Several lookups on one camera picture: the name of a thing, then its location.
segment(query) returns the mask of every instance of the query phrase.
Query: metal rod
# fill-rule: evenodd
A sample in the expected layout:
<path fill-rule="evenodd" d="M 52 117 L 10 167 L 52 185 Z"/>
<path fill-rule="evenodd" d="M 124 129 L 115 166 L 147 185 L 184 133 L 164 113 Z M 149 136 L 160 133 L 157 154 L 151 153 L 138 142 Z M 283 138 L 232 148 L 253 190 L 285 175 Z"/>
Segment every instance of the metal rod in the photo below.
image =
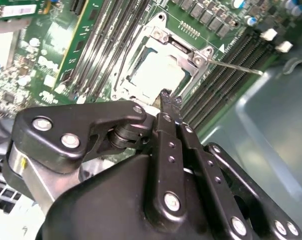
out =
<path fill-rule="evenodd" d="M 245 67 L 242 67 L 242 66 L 237 66 L 237 65 L 233 65 L 233 64 L 229 64 L 229 63 L 225 63 L 225 62 L 223 63 L 221 61 L 215 61 L 215 60 L 212 60 L 212 59 L 209 59 L 208 61 L 211 64 L 216 64 L 216 65 L 224 66 L 224 67 L 227 67 L 227 68 L 244 71 L 246 73 L 248 72 L 250 74 L 257 74 L 257 75 L 260 75 L 260 76 L 262 76 L 264 74 L 264 72 L 259 71 L 259 70 L 248 69 L 248 68 L 245 68 Z"/>

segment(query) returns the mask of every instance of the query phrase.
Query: motherboard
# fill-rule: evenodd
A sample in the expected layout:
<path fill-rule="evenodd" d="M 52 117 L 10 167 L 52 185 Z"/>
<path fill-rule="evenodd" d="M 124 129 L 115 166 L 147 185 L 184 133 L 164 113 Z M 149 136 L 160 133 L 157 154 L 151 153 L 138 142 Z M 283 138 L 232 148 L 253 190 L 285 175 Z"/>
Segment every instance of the motherboard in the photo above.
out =
<path fill-rule="evenodd" d="M 165 88 L 203 131 L 258 78 L 229 65 L 263 72 L 301 34 L 302 0 L 0 0 L 0 116 Z"/>

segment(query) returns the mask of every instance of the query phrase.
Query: metal screw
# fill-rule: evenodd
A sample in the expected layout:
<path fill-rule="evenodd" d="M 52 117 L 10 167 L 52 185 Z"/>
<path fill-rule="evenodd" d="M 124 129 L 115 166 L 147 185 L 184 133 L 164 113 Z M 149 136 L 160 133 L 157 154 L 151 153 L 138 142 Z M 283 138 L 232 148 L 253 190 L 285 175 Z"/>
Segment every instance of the metal screw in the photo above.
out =
<path fill-rule="evenodd" d="M 193 129 L 190 128 L 190 126 L 185 126 L 186 130 L 189 132 L 189 133 L 192 133 L 193 132 Z"/>
<path fill-rule="evenodd" d="M 175 148 L 175 146 L 176 146 L 176 145 L 175 145 L 175 143 L 170 142 L 170 143 L 169 143 L 169 146 L 170 146 L 170 148 L 172 148 L 172 149 L 173 149 L 173 148 Z"/>
<path fill-rule="evenodd" d="M 169 116 L 169 115 L 163 115 L 163 117 L 164 117 L 164 119 L 165 119 L 165 120 L 167 120 L 167 121 L 171 122 L 171 118 L 170 118 L 170 116 Z"/>
<path fill-rule="evenodd" d="M 217 153 L 220 153 L 220 152 L 221 152 L 221 150 L 219 149 L 218 146 L 213 146 L 213 149 L 214 149 Z"/>
<path fill-rule="evenodd" d="M 282 225 L 282 223 L 280 223 L 279 221 L 274 221 L 274 224 L 276 226 L 276 229 L 279 231 L 279 233 L 281 233 L 282 235 L 286 235 L 286 230 Z"/>
<path fill-rule="evenodd" d="M 196 65 L 200 65 L 200 64 L 202 63 L 202 58 L 201 58 L 201 57 L 195 57 L 195 58 L 194 58 L 194 63 L 195 63 Z"/>
<path fill-rule="evenodd" d="M 178 211 L 180 209 L 180 201 L 172 193 L 167 192 L 164 195 L 164 202 L 165 202 L 166 206 L 173 212 Z"/>
<path fill-rule="evenodd" d="M 159 40 L 162 37 L 162 32 L 160 32 L 159 30 L 155 30 L 153 32 L 153 36 L 154 36 L 155 39 Z"/>
<path fill-rule="evenodd" d="M 231 219 L 231 221 L 232 221 L 232 225 L 233 225 L 234 229 L 237 231 L 238 234 L 240 234 L 242 236 L 246 235 L 245 225 L 243 224 L 243 222 L 240 219 L 233 217 Z"/>
<path fill-rule="evenodd" d="M 169 156 L 169 162 L 170 163 L 175 163 L 175 158 L 173 156 Z"/>
<path fill-rule="evenodd" d="M 40 131 L 48 131 L 52 128 L 52 123 L 45 118 L 37 118 L 33 121 L 33 127 Z"/>
<path fill-rule="evenodd" d="M 290 223 L 289 221 L 287 222 L 287 227 L 289 228 L 290 232 L 295 235 L 295 236 L 298 236 L 299 235 L 299 232 L 297 231 L 297 229 L 295 228 L 295 226 Z"/>
<path fill-rule="evenodd" d="M 62 136 L 61 142 L 64 146 L 74 149 L 80 145 L 80 140 L 79 138 L 72 134 L 72 133 L 67 133 Z"/>
<path fill-rule="evenodd" d="M 134 110 L 135 112 L 137 112 L 138 114 L 141 114 L 141 113 L 142 113 L 142 109 L 141 109 L 139 106 L 134 106 L 134 107 L 133 107 L 133 110 Z"/>

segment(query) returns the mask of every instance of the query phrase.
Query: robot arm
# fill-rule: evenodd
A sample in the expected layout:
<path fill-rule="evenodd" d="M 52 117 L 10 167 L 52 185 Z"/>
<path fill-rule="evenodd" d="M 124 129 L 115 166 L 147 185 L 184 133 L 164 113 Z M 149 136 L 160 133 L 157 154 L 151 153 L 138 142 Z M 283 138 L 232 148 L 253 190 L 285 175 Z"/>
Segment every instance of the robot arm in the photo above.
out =
<path fill-rule="evenodd" d="M 46 214 L 38 239 L 302 239 L 297 225 L 217 144 L 202 146 L 160 95 L 20 112 L 4 176 Z M 89 179 L 81 163 L 136 149 Z"/>

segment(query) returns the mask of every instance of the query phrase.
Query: metal plate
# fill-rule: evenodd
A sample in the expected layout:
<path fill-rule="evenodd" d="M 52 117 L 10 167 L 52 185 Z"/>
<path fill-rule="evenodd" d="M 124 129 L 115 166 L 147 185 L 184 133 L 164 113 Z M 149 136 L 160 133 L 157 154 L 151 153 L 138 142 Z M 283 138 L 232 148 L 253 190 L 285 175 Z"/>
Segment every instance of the metal plate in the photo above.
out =
<path fill-rule="evenodd" d="M 221 145 L 302 230 L 302 67 L 269 69 L 205 135 Z"/>

